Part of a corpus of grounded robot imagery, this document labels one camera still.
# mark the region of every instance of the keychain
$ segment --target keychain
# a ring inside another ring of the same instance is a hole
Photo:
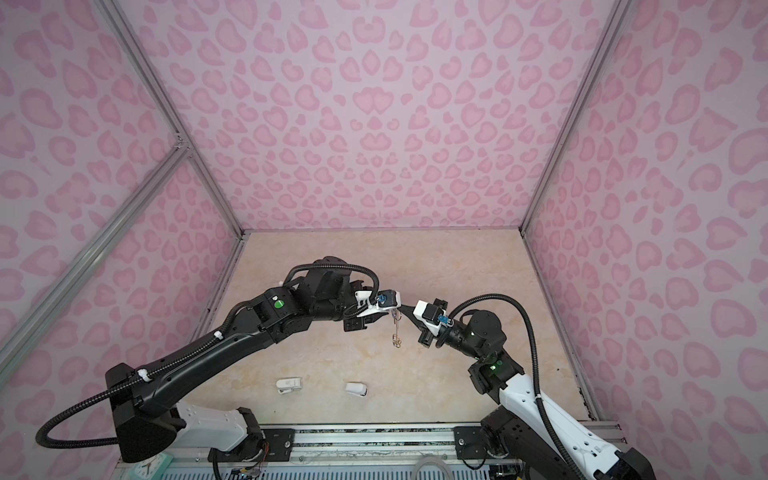
[[[392,319],[395,320],[395,334],[392,335],[392,344],[397,348],[400,348],[400,345],[402,344],[402,342],[400,341],[400,337],[397,336],[397,327],[398,327],[398,321],[402,317],[402,314],[398,309],[390,310],[390,313],[392,314]]]

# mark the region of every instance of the cable tie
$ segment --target cable tie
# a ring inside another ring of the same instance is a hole
[[[144,380],[146,383],[149,383],[152,381],[151,378],[149,378],[149,372],[147,369],[139,369],[136,371],[136,373],[141,377],[142,380]]]

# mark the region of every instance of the ventilation grille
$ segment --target ventilation grille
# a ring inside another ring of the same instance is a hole
[[[488,467],[470,470],[464,466],[452,465],[455,480],[488,480]],[[350,466],[350,467],[285,467],[268,468],[258,480],[409,480],[411,469],[403,466]],[[222,475],[223,480],[236,477]],[[445,475],[437,468],[425,467],[419,472],[419,480],[443,480]],[[171,467],[162,480],[214,480],[210,468]]]

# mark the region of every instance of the black mounting plate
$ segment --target black mounting plate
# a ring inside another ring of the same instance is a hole
[[[262,429],[264,439],[270,444],[270,453],[266,456],[267,462],[288,462],[291,450],[293,450],[294,429]]]
[[[481,426],[453,427],[453,445],[459,460],[482,460],[488,457],[488,441]]]

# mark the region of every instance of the small white block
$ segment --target small white block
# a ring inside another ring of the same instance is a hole
[[[368,394],[368,387],[365,383],[349,382],[344,390],[350,395],[355,396],[366,396]]]
[[[276,386],[280,395],[297,392],[301,390],[301,378],[296,376],[291,379],[280,379],[277,380]]]

